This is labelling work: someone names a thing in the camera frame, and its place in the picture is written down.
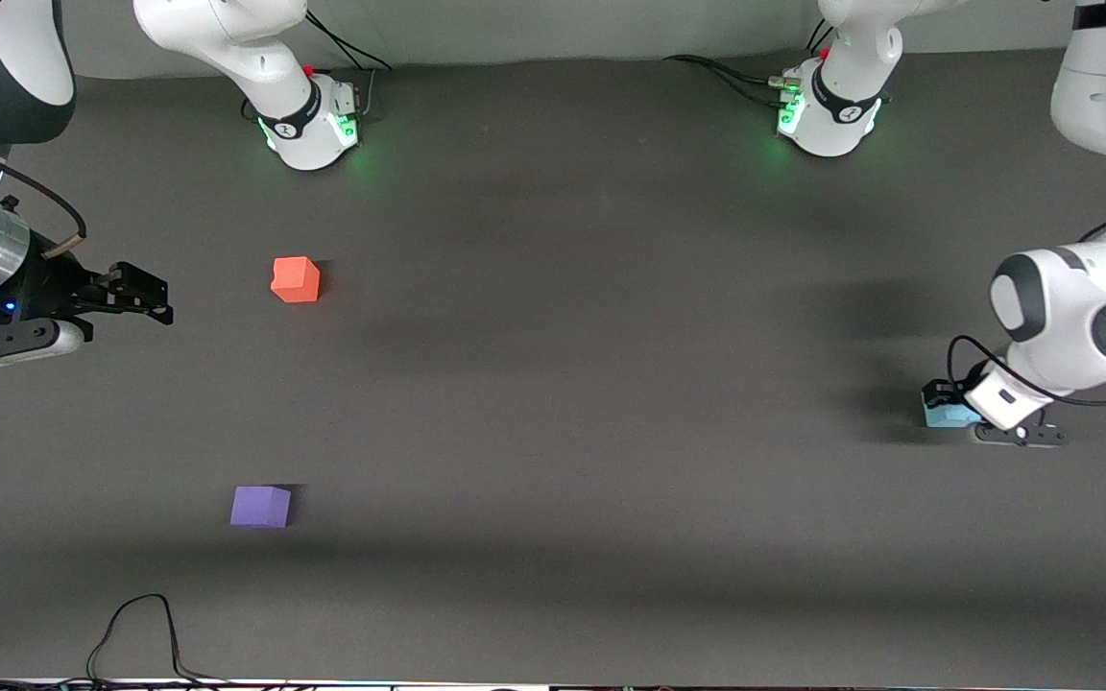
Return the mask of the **light blue foam block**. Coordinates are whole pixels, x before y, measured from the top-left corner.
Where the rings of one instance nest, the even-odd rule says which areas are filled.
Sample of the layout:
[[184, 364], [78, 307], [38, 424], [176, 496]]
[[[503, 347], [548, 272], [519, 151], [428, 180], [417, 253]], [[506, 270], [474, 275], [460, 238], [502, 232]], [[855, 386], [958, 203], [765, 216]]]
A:
[[964, 429], [984, 421], [983, 416], [967, 404], [938, 404], [933, 407], [925, 405], [924, 411], [926, 428], [930, 429]]

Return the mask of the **orange foam block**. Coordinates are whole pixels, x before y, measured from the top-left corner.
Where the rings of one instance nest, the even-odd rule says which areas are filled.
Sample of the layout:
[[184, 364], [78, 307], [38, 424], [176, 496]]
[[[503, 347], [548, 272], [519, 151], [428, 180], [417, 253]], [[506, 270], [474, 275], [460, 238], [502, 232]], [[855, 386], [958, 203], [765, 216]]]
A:
[[307, 255], [276, 256], [271, 290], [285, 303], [310, 303], [321, 294], [321, 270]]

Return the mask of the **purple foam block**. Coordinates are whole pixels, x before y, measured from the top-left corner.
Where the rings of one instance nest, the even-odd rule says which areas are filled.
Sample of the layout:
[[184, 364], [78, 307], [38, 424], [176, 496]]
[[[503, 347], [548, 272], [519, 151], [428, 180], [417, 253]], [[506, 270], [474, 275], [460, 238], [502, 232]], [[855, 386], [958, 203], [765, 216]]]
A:
[[288, 488], [236, 486], [228, 524], [231, 528], [288, 528], [291, 507], [293, 491]]

